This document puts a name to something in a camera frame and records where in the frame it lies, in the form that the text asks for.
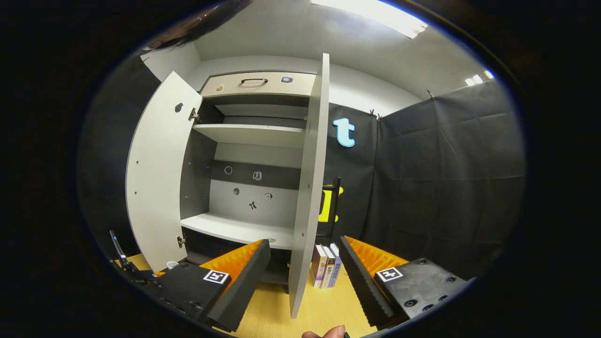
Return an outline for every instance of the wooden table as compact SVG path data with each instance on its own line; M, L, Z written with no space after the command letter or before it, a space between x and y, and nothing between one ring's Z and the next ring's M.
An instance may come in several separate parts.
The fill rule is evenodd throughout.
M142 254L127 259L140 270L150 270ZM351 337L362 337L377 331L376 327L367 324L344 265L336 286L329 289L313 287L311 277L307 276L305 295L296 319L290 318L290 303L282 285L259 283L240 327L229 334L240 338L301 338L303 332L313 331L321 336L332 327L342 324Z

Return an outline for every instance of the open cabinet door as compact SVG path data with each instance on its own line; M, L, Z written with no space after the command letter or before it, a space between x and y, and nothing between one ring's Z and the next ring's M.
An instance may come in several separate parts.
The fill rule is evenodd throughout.
M154 271L186 257L180 222L180 179L186 143L202 97L172 72L146 105L129 149L126 199L133 235Z
M326 162L328 134L328 105L330 84L330 55L323 54L309 98L305 143L300 167L299 195L296 203L296 221L292 239L292 257L288 287L290 314L296 318L313 255L317 219L322 199L323 170Z

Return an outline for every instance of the door hinge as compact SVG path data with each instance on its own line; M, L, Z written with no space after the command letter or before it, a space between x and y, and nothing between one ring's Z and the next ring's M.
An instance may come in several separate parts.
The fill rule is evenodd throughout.
M195 120L198 120L198 114L196 113L196 108L192 108L192 111L190 112L190 116L188 117L188 121L192 121L192 119L194 118Z
M182 245L184 245L186 243L186 239L182 239L181 237L177 237L177 245L180 246L180 248L182 247Z

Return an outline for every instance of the black fabric backdrop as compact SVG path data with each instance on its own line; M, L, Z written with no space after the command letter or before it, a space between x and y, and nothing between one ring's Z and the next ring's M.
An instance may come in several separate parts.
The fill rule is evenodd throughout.
M493 81L383 117L362 240L462 278L481 275L516 222L524 189L513 113Z
M343 147L336 138L334 120L348 118L355 125L350 137L355 140L353 147ZM374 156L376 154L377 120L357 109L330 103L328 115L328 140L323 184L332 184L334 178L341 177L343 193L338 199L338 221L334 226L334 238L348 235L359 238L363 231L369 205L371 180L373 177ZM330 225L318 223L317 233L329 233ZM318 244L326 239L317 239Z

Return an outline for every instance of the hand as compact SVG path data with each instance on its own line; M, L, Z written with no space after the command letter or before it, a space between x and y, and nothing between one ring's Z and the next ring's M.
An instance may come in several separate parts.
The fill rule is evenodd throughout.
M344 325L340 325L334 328L331 328L326 334L323 335L323 338L343 338L346 329ZM302 334L302 338L322 338L316 335L315 332L307 331Z

